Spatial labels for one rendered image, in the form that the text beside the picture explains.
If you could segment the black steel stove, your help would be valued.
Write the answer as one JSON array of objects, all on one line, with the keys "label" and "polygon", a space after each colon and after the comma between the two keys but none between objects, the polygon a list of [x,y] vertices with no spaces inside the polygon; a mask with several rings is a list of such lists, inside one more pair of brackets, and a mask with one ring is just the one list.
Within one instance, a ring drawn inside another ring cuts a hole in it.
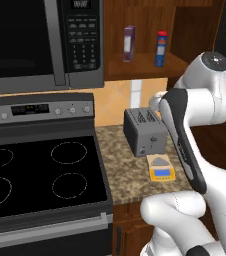
[{"label": "black steel stove", "polygon": [[[0,97],[0,233],[113,215],[94,118],[90,93]],[[100,231],[8,246],[0,256],[112,256],[112,229],[113,222]]]}]

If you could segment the brown wooden wall cabinet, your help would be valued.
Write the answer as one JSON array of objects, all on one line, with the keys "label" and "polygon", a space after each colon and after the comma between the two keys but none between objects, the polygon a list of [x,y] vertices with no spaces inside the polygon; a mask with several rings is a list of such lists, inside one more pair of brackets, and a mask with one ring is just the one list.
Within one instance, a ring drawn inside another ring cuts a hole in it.
[{"label": "brown wooden wall cabinet", "polygon": [[[179,76],[187,63],[170,52],[176,0],[104,0],[105,79],[130,80]],[[135,27],[135,53],[123,61],[124,28]],[[157,31],[167,31],[163,67],[155,66]]]}]

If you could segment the white wall outlet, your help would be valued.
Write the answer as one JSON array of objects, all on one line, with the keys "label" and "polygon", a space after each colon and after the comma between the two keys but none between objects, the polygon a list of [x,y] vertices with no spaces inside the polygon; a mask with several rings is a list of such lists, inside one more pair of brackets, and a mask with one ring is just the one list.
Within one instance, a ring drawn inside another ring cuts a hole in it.
[{"label": "white wall outlet", "polygon": [[132,80],[130,91],[130,107],[139,108],[141,104],[142,81]]}]

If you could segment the black steel microwave oven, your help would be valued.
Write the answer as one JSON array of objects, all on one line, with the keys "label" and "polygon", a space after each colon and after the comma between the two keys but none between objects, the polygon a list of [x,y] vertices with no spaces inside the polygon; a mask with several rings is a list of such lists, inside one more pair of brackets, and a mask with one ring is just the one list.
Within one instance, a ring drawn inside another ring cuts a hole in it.
[{"label": "black steel microwave oven", "polygon": [[57,86],[44,0],[0,0],[0,94],[104,86],[103,0],[57,0],[65,86]]}]

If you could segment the blue bottle with red cap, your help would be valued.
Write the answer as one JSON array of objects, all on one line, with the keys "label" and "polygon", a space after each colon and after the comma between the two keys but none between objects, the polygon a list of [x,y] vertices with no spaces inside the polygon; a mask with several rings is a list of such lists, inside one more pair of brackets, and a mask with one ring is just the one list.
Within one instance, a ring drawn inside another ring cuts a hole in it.
[{"label": "blue bottle with red cap", "polygon": [[167,46],[167,31],[159,30],[157,32],[157,46],[155,53],[155,66],[162,67],[165,60],[165,52]]}]

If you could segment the yellow digital scale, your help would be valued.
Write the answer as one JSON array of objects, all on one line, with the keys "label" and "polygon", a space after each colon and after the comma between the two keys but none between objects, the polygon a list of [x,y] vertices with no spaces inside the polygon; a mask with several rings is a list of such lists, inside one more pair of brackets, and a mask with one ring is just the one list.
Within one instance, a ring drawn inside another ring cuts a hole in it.
[{"label": "yellow digital scale", "polygon": [[175,170],[166,154],[147,155],[150,179],[153,182],[170,182],[175,180]]}]

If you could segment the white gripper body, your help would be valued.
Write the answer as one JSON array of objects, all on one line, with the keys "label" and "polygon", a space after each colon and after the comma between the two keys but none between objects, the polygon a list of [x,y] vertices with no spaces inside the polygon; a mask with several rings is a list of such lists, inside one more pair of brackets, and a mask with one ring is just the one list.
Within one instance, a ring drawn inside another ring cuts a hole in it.
[{"label": "white gripper body", "polygon": [[152,111],[159,110],[159,103],[164,95],[165,95],[165,91],[160,91],[152,96],[152,98],[149,101],[149,106]]}]

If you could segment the brown wooden base cabinet door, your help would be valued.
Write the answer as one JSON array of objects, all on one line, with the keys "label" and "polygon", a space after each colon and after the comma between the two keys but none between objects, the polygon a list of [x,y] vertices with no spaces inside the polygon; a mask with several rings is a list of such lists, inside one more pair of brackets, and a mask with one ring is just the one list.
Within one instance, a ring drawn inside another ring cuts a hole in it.
[{"label": "brown wooden base cabinet door", "polygon": [[140,202],[113,206],[112,256],[116,254],[117,226],[121,227],[121,254],[140,256],[143,247],[150,241],[153,227],[144,222],[140,214]]}]

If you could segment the purple food box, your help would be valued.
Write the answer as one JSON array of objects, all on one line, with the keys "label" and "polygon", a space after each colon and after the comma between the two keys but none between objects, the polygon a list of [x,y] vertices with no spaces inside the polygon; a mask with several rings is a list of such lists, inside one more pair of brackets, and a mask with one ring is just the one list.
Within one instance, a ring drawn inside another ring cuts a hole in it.
[{"label": "purple food box", "polygon": [[123,49],[123,61],[130,62],[134,56],[135,50],[135,27],[127,26],[124,29],[124,49]]}]

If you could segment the grey toaster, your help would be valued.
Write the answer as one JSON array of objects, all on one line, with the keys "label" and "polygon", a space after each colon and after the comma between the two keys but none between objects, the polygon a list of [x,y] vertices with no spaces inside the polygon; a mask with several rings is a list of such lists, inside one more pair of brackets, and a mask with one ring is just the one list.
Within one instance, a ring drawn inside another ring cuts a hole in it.
[{"label": "grey toaster", "polygon": [[149,107],[126,109],[123,132],[135,157],[165,153],[168,131]]}]

